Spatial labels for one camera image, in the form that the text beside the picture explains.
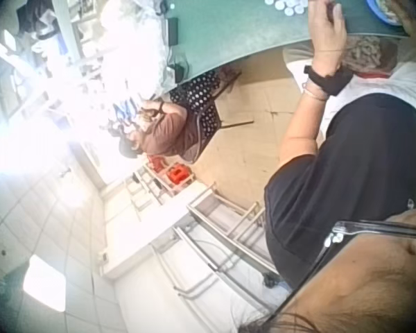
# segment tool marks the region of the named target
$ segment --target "chair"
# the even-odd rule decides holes
[[[217,133],[218,130],[223,130],[226,128],[233,128],[233,127],[237,127],[237,126],[243,126],[243,125],[249,125],[251,123],[254,123],[253,121],[243,121],[240,123],[233,123],[231,125],[222,125],[222,120],[219,117],[219,114],[217,112],[217,108],[213,108],[215,110],[215,114],[214,114],[214,119],[215,119],[215,127],[216,130],[210,135],[210,136],[205,136],[203,133],[203,127],[202,127],[202,116],[204,115],[205,111],[209,109],[210,106],[212,106],[215,102],[216,99],[231,85],[234,84],[234,82],[236,82],[237,78],[241,75],[242,73],[239,72],[236,75],[234,75],[230,80],[228,80],[225,85],[215,94],[211,97],[210,101],[204,106],[204,108],[198,113],[198,116],[196,118],[196,123],[197,123],[197,136],[198,136],[198,142],[196,144],[194,144],[191,148],[189,148],[187,151],[185,151],[183,154],[181,154],[181,158],[185,161],[188,162],[189,164],[194,164],[199,157],[202,155],[203,151],[205,150],[205,148],[208,146],[208,143],[211,141],[211,139],[213,138],[213,136]]]

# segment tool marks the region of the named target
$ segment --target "black polka dot clothing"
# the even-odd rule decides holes
[[[193,80],[173,89],[170,92],[171,101],[186,107],[190,112],[198,114],[208,104],[211,93],[219,88],[220,79],[215,71],[208,71]],[[202,138],[211,137],[220,124],[216,121],[216,105],[210,105],[202,114]]]

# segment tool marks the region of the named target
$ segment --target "bracelet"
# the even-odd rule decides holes
[[[329,96],[327,95],[327,97],[325,99],[320,98],[319,96],[316,96],[315,94],[313,94],[312,92],[310,92],[307,88],[306,88],[306,82],[302,83],[302,88],[304,88],[304,93],[307,94],[308,96],[317,99],[318,101],[321,102],[326,102],[328,101]]]

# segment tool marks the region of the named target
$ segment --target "tiled wall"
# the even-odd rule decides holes
[[[0,126],[6,123],[0,109]],[[0,300],[5,332],[122,333],[125,322],[113,286],[97,269],[105,247],[105,216],[98,192],[71,152],[37,171],[0,173],[0,280],[9,300]],[[61,170],[67,165],[85,200],[71,207],[62,197]],[[67,279],[66,311],[56,312],[22,291],[32,255]]]

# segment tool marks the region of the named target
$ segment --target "black t-shirt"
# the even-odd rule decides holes
[[[265,189],[268,249],[295,288],[334,223],[382,221],[416,207],[416,109],[370,94],[333,119],[317,156],[285,164]]]

